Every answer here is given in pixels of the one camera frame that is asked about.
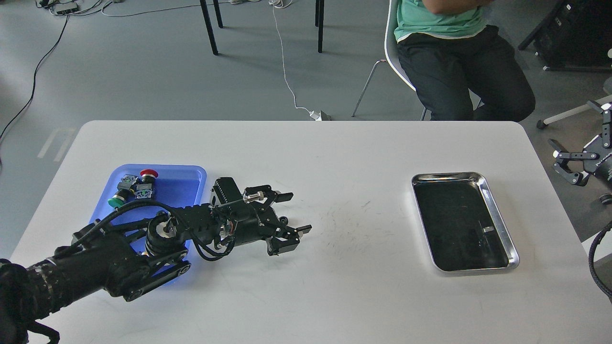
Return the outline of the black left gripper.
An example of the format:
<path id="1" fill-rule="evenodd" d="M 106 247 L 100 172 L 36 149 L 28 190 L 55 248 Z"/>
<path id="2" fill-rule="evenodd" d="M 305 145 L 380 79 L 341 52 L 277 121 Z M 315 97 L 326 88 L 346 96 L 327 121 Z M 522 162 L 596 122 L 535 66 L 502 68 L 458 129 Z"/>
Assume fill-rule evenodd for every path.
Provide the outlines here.
<path id="1" fill-rule="evenodd" d="M 312 225 L 299 228 L 287 226 L 272 209 L 273 203 L 282 203 L 293 198 L 294 194 L 273 190 L 270 185 L 246 187 L 243 201 L 247 204 L 249 217 L 238 221 L 234 231 L 234 245 L 242 246 L 257 240 L 267 239 L 267 254 L 277 256 L 297 248 L 303 235 L 310 232 Z"/>

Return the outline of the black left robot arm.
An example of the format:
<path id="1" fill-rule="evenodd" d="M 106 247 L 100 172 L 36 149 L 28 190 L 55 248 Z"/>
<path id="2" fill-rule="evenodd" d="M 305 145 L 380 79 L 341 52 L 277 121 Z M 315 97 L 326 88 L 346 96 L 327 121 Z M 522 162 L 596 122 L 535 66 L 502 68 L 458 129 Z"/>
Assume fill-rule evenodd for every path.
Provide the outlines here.
<path id="1" fill-rule="evenodd" d="M 69 246 L 24 267 L 1 260 L 1 342 L 26 344 L 28 333 L 59 342 L 58 331 L 39 320 L 105 290 L 131 302 L 186 273 L 186 243 L 206 261 L 228 256 L 236 246 L 264 240 L 268 255 L 291 252 L 310 225 L 293 228 L 273 203 L 289 201 L 269 185 L 243 192 L 234 179 L 218 178 L 210 203 L 171 207 L 144 199 L 127 203 L 74 233 Z"/>

